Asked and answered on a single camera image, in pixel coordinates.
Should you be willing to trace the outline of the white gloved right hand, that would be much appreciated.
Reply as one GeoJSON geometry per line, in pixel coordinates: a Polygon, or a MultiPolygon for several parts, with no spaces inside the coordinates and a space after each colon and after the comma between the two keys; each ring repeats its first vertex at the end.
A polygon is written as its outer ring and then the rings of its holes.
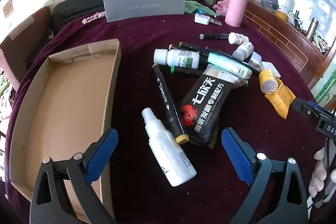
{"type": "Polygon", "coordinates": [[[314,172],[312,173],[309,183],[309,193],[314,198],[318,192],[323,190],[324,181],[327,178],[327,171],[323,163],[325,149],[322,148],[314,154],[314,159],[317,161],[314,172]]]}

